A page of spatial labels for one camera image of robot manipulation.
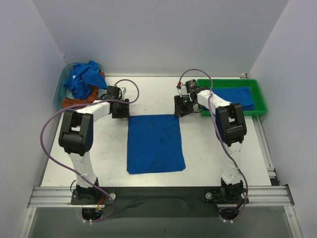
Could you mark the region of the blue towel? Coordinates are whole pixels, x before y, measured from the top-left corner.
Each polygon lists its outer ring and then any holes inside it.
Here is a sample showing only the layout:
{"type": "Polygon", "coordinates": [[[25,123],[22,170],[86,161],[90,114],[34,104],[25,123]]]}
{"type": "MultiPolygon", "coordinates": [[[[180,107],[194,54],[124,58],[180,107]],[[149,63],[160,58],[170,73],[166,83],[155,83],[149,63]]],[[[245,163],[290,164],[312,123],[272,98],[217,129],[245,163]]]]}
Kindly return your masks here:
{"type": "Polygon", "coordinates": [[[129,174],[180,172],[185,168],[179,118],[173,115],[130,117],[127,139],[129,174]]]}
{"type": "Polygon", "coordinates": [[[249,87],[229,87],[206,89],[197,94],[197,102],[215,113],[216,108],[229,106],[230,104],[241,104],[244,111],[251,111],[255,108],[249,87]]]}

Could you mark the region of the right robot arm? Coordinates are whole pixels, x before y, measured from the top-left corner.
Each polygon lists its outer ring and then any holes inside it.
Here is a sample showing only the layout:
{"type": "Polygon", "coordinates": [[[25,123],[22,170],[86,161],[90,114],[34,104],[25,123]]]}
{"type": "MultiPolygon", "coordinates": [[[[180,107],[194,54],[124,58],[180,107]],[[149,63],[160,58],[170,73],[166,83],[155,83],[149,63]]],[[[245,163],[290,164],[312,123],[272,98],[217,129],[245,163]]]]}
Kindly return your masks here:
{"type": "Polygon", "coordinates": [[[221,185],[226,188],[243,188],[246,184],[240,169],[241,148],[247,127],[240,103],[232,103],[210,90],[190,95],[174,96],[174,116],[183,117],[194,113],[194,106],[208,108],[215,132],[226,154],[221,185]]]}

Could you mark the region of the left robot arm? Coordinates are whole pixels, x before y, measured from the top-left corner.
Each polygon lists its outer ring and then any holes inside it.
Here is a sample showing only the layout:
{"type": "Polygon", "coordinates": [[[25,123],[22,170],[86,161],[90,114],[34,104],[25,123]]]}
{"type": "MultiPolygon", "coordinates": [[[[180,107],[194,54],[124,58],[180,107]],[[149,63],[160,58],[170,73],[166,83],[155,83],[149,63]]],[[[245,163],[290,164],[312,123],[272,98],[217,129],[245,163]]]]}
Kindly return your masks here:
{"type": "Polygon", "coordinates": [[[113,119],[129,118],[129,99],[126,88],[109,86],[106,93],[92,105],[64,112],[58,143],[70,157],[76,175],[78,198],[98,199],[102,193],[90,158],[94,139],[94,123],[100,118],[112,115],[113,119]]]}

